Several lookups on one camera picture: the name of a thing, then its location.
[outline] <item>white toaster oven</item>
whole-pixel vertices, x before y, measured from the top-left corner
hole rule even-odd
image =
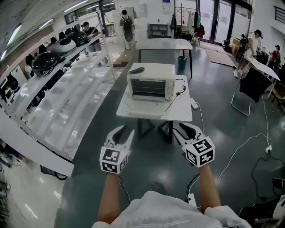
[[[133,99],[172,100],[175,86],[175,65],[134,63],[130,69],[144,67],[138,74],[127,75],[129,93]]]

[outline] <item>grey floor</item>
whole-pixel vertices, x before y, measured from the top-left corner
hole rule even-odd
[[[171,50],[143,51],[142,62],[175,63],[182,53]],[[266,120],[262,100],[253,103],[250,117],[246,117],[230,106],[238,79],[233,76],[233,68],[211,63],[204,49],[195,47],[192,51],[193,78],[189,81],[190,96],[200,103],[205,134],[216,147],[216,158],[211,163],[214,177],[217,178],[227,166],[229,159],[238,146],[250,136],[262,132],[266,134]],[[135,119],[116,116],[118,105],[126,87],[126,74],[121,74],[112,90],[94,117],[73,160],[73,176],[68,178],[62,193],[61,206],[57,211],[56,228],[90,228],[97,218],[102,195],[105,173],[100,170],[99,155],[107,134],[114,128],[126,124],[128,133],[136,129]],[[189,64],[185,75],[189,78]],[[245,107],[249,100],[243,94],[237,95],[236,105]],[[285,160],[285,118],[281,111],[265,100],[269,122],[269,136],[272,139],[272,155]],[[192,124],[202,127],[199,110],[193,112]],[[236,213],[241,208],[260,202],[251,171],[259,157],[266,158],[266,138],[259,136],[251,139],[239,149],[228,169],[217,183],[221,202],[230,206]],[[140,198],[146,191],[154,190],[165,195],[184,200],[189,181],[198,173],[183,157],[178,143],[168,144],[152,131],[147,137],[131,145],[131,156],[121,177],[131,199]],[[261,161],[254,173],[259,187],[259,195],[271,197],[271,178],[284,177],[281,162]],[[191,190],[200,205],[199,181]],[[127,202],[120,189],[122,210]]]

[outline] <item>table leg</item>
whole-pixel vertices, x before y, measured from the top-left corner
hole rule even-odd
[[[274,80],[274,83],[273,83],[273,85],[272,85],[272,88],[271,88],[271,90],[270,90],[270,92],[269,92],[269,94],[268,94],[268,98],[270,97],[270,95],[271,95],[271,93],[272,93],[272,91],[273,91],[273,88],[274,88],[275,84],[276,84],[276,79]]]
[[[143,132],[143,119],[138,119],[138,139],[144,138],[155,128],[150,120],[146,119],[145,121],[148,123],[149,128]]]
[[[168,124],[168,134],[165,133],[163,127]],[[173,136],[173,121],[165,121],[158,126],[158,130],[161,135],[167,140],[168,143],[172,143]]]
[[[192,78],[193,69],[192,69],[192,53],[191,53],[191,50],[189,50],[189,60],[190,60],[190,71],[191,71],[191,78]]]
[[[141,62],[142,60],[142,51],[138,50],[138,62]]]

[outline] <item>table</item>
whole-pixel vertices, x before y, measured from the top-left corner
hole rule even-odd
[[[187,40],[170,39],[170,38],[158,38],[158,39],[145,39],[136,43],[136,49],[138,49],[138,62],[141,62],[142,50],[158,50],[158,49],[174,49],[182,50],[183,56],[185,56],[185,50],[189,50],[190,72],[192,78],[192,45]]]
[[[158,102],[149,100],[134,100],[129,95],[129,87],[126,87],[125,93],[121,99],[121,103],[117,110],[117,116],[137,118],[138,119],[138,138],[141,139],[151,132],[155,126],[150,122],[152,120],[164,120],[159,125],[160,133],[166,138],[169,143],[172,143],[173,122],[191,122],[192,110],[190,103],[189,88],[187,77],[185,75],[176,75],[174,94],[181,91],[184,81],[186,84],[185,92],[180,94],[172,105],[172,101]],[[149,129],[142,133],[142,120],[147,120]],[[168,134],[165,133],[163,127],[168,124]]]
[[[259,61],[257,61],[255,58],[248,58],[249,62],[254,66],[255,69],[261,71],[261,72],[264,72],[265,74],[267,74],[268,76],[271,76],[274,78],[274,82],[273,82],[273,86],[268,94],[268,97],[270,97],[272,91],[273,91],[273,88],[275,86],[275,83],[276,83],[276,80],[280,81],[280,78],[276,75],[276,73],[271,69],[269,68],[268,66],[260,63]]]

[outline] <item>white sneaker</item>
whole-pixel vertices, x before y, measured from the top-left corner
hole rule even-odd
[[[244,72],[243,72],[242,70],[238,70],[237,72],[238,72],[241,76],[244,75]]]
[[[237,72],[237,70],[234,70],[233,75],[234,75],[235,77],[237,77],[237,76],[238,76],[238,72]]]

